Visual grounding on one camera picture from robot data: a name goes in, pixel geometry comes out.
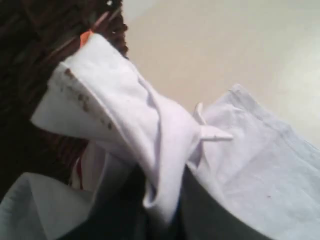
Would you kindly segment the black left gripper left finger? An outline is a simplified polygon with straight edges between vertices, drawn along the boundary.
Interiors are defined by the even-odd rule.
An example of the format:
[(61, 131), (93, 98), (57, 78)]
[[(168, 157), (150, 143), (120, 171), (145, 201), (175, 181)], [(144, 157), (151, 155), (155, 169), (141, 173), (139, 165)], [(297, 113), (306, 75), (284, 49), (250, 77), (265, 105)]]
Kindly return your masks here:
[(149, 218), (143, 208), (145, 175), (139, 167), (120, 190), (102, 202), (86, 221), (61, 240), (151, 240)]

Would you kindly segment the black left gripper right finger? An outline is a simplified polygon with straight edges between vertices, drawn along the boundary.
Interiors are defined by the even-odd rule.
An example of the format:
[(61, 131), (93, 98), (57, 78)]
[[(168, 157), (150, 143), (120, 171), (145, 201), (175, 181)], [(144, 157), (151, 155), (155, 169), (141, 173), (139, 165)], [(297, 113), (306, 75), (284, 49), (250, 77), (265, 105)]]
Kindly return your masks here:
[(188, 240), (267, 240), (262, 204), (246, 196), (207, 191), (186, 166), (180, 191), (181, 223)]

